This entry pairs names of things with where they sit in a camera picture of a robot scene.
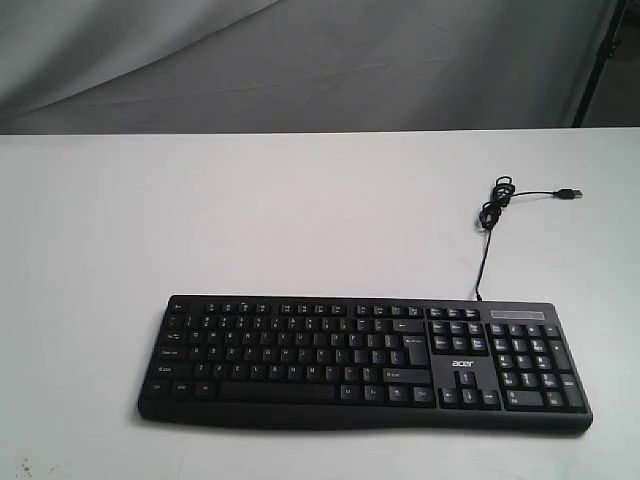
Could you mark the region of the black tripod stand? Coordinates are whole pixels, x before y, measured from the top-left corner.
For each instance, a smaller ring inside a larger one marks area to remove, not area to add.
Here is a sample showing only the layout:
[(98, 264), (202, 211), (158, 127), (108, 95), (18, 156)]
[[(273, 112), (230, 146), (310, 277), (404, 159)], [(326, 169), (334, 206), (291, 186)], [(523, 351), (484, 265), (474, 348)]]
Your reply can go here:
[(615, 2), (613, 13), (599, 43), (592, 68), (578, 106), (576, 107), (575, 114), (571, 122), (572, 128), (583, 127), (607, 62), (614, 58), (617, 49), (622, 43), (622, 40), (619, 38), (619, 30), (624, 24), (624, 19), (628, 16), (629, 10), (631, 10), (634, 15), (639, 16), (639, 2), (623, 0)]

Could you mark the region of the black acer keyboard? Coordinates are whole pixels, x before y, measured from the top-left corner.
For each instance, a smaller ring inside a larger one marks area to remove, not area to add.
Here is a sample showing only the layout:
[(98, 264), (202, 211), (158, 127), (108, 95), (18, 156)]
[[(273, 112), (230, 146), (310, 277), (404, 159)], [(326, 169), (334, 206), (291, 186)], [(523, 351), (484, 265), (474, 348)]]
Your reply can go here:
[(580, 434), (593, 414), (548, 303), (175, 295), (137, 402), (249, 429)]

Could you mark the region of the grey backdrop cloth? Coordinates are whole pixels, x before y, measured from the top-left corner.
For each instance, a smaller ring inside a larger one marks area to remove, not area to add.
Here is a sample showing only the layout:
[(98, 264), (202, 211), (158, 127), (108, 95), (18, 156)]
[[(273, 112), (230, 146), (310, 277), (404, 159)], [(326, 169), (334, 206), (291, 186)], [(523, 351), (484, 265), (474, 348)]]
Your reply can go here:
[(620, 1), (5, 1), (5, 134), (575, 124)]

